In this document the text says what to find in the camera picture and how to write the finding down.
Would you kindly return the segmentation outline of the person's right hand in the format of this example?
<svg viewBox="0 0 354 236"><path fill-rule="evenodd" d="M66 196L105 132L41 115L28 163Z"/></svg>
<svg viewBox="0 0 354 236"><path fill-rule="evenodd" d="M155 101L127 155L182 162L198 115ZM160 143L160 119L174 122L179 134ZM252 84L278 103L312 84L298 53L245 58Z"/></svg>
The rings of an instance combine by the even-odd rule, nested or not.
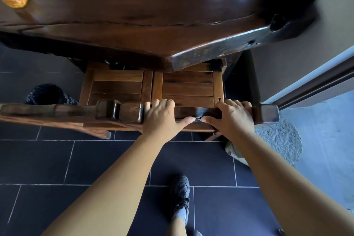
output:
<svg viewBox="0 0 354 236"><path fill-rule="evenodd" d="M233 100L219 101L215 106L222 113L222 128L218 129L228 140L237 143L242 138L255 136L254 121L252 117L252 104L248 101L241 102L245 107L244 114L233 113Z"/></svg>

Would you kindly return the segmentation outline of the person's left hand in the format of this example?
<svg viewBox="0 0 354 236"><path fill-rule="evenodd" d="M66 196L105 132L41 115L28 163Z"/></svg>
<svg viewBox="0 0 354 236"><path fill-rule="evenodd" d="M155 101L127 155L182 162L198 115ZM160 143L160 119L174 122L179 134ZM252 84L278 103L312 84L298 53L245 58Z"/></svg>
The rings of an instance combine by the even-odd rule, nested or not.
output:
<svg viewBox="0 0 354 236"><path fill-rule="evenodd" d="M174 138L178 133L174 130L176 122L174 100L167 100L168 112L166 112L166 114L159 114L160 101L161 100L157 99L153 100L151 102L151 115L144 115L142 137L164 144Z"/></svg>

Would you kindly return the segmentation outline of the brown wooden chair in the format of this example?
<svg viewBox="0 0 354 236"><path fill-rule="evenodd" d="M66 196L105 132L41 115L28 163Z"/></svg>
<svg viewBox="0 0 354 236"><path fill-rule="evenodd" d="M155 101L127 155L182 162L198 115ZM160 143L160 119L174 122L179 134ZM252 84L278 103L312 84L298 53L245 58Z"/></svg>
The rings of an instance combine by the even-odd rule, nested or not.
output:
<svg viewBox="0 0 354 236"><path fill-rule="evenodd" d="M214 107L224 101L223 64L202 63L171 73L144 71L140 103L172 99L176 107ZM255 128L280 122L276 105L253 105L250 113ZM191 124L184 131L203 134L203 141L217 140L221 133L210 125Z"/></svg>
<svg viewBox="0 0 354 236"><path fill-rule="evenodd" d="M85 74L80 105L96 106L100 100L118 103L151 101L156 73L150 70L113 70L107 65L91 63ZM113 140L116 134L134 140L142 131L141 124L115 121L53 122L0 116L0 139L34 140L34 127L40 127L37 140Z"/></svg>

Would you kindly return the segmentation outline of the person's right forearm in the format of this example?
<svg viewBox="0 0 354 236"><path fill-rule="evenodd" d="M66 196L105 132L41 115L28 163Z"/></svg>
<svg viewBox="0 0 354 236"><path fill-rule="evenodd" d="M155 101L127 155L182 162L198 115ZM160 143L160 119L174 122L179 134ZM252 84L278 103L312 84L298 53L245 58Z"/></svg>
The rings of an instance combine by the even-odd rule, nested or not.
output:
<svg viewBox="0 0 354 236"><path fill-rule="evenodd" d="M234 144L286 236L354 236L354 215L289 165L255 133Z"/></svg>

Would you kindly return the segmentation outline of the person's left forearm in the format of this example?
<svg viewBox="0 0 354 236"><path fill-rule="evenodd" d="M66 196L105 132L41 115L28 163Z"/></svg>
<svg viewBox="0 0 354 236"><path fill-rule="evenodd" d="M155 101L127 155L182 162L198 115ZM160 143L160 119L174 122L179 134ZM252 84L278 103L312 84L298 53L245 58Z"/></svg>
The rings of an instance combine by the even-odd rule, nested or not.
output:
<svg viewBox="0 0 354 236"><path fill-rule="evenodd" d="M152 165L173 137L141 135L41 236L126 236Z"/></svg>

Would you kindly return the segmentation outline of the grey stone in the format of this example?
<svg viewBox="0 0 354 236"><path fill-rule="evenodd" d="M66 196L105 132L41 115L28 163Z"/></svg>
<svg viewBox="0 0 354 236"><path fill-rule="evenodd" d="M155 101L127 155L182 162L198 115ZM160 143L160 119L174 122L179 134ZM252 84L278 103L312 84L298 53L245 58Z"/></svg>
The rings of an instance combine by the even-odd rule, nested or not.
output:
<svg viewBox="0 0 354 236"><path fill-rule="evenodd" d="M303 143L299 132L285 118L281 117L280 122L269 126L256 126L254 132L291 166L301 157Z"/></svg>

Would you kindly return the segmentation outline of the black sneaker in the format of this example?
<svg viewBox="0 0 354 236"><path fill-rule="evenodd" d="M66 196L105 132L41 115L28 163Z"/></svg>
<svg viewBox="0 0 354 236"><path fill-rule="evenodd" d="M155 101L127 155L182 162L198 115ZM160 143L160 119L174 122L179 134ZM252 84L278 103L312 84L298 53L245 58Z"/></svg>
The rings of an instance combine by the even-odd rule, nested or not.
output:
<svg viewBox="0 0 354 236"><path fill-rule="evenodd" d="M175 207L189 207L190 184L187 176L178 175L170 187L171 194L171 217Z"/></svg>

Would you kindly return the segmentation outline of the dark wooden table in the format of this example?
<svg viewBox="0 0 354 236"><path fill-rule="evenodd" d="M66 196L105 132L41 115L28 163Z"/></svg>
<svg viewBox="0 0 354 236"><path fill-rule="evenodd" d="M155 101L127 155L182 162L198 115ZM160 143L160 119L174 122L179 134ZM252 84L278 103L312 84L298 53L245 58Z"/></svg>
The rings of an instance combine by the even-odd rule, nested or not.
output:
<svg viewBox="0 0 354 236"><path fill-rule="evenodd" d="M79 98L88 62L176 72L227 61L224 95L274 102L352 56L353 0L0 1L0 98L42 83Z"/></svg>

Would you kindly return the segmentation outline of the grey sock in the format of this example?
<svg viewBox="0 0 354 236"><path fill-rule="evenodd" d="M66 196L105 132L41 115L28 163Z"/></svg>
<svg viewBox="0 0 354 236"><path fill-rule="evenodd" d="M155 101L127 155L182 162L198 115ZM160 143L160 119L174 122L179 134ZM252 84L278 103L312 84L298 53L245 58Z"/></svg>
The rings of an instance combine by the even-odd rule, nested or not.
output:
<svg viewBox="0 0 354 236"><path fill-rule="evenodd" d="M184 226L187 225L188 223L188 215L189 215L189 207L184 206L184 207L175 207L173 214L172 214L172 221L180 218L184 222Z"/></svg>

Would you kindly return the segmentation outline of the black garbage bag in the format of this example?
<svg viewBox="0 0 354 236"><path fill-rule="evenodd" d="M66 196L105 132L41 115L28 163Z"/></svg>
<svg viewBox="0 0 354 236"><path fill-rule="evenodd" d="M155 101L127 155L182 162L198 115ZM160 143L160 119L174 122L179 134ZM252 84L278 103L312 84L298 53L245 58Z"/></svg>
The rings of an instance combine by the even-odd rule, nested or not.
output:
<svg viewBox="0 0 354 236"><path fill-rule="evenodd" d="M59 86L49 83L34 87L26 97L26 105L77 105L78 101L65 93Z"/></svg>

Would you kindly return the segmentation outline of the person's leg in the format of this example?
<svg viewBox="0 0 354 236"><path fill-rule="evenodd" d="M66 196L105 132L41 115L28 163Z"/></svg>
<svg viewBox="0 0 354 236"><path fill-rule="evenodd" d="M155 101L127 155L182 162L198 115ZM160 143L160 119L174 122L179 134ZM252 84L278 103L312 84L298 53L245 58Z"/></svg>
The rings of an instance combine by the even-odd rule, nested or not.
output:
<svg viewBox="0 0 354 236"><path fill-rule="evenodd" d="M165 236L187 236L184 220L179 216L174 217Z"/></svg>

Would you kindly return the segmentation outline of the sliding door frame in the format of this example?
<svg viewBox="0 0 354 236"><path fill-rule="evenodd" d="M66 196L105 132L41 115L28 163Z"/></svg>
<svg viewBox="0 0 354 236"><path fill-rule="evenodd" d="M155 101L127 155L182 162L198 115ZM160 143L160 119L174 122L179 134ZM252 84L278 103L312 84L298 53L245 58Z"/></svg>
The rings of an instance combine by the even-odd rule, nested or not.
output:
<svg viewBox="0 0 354 236"><path fill-rule="evenodd" d="M279 110L310 107L354 92L354 45L267 99Z"/></svg>

